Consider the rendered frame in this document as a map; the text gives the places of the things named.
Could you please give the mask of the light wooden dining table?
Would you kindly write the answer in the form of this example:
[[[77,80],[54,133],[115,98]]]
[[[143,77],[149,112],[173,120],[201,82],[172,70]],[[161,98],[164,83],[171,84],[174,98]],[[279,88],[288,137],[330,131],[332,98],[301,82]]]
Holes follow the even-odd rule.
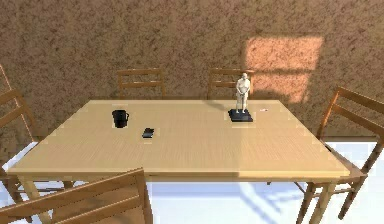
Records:
[[[348,169],[278,100],[252,100],[232,122],[231,100],[91,100],[8,172],[20,181],[82,180],[143,168],[150,181],[322,182],[319,224]],[[129,114],[116,128],[114,110]],[[153,128],[152,138],[143,138]]]

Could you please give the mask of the white statue on black base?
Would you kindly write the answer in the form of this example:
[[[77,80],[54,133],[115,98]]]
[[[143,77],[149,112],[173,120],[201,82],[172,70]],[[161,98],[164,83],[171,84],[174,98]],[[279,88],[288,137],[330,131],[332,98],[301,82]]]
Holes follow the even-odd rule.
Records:
[[[248,95],[251,82],[248,74],[243,72],[242,77],[236,83],[236,108],[228,111],[232,122],[252,122],[253,118],[247,109]]]

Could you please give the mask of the black mug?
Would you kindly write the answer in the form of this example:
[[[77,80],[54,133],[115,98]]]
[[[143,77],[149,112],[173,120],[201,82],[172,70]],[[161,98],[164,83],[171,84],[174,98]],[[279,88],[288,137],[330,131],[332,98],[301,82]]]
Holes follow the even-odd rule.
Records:
[[[129,114],[125,110],[114,110],[112,117],[116,128],[124,128],[127,126]]]

